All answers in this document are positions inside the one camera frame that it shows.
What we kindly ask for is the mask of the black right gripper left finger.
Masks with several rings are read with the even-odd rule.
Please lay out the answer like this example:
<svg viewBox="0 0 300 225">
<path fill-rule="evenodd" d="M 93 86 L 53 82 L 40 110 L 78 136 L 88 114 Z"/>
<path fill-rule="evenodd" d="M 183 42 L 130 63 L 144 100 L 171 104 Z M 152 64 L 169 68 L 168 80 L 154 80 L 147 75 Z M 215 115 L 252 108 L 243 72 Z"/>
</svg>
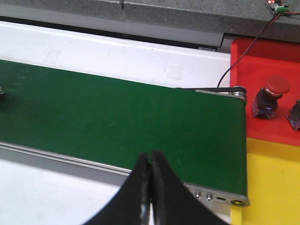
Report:
<svg viewBox="0 0 300 225">
<path fill-rule="evenodd" d="M 147 225 L 150 218 L 148 154 L 139 155 L 116 195 L 86 225 Z"/>
</svg>

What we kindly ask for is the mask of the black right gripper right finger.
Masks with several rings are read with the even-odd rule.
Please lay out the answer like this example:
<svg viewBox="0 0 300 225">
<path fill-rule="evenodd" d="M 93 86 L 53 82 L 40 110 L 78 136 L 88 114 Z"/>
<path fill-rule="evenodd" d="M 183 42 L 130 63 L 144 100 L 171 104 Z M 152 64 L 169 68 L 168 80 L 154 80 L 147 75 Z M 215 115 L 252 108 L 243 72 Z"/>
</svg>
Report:
<svg viewBox="0 0 300 225">
<path fill-rule="evenodd" d="M 151 154 L 151 191 L 156 225 L 226 225 L 182 184 L 164 154 Z"/>
</svg>

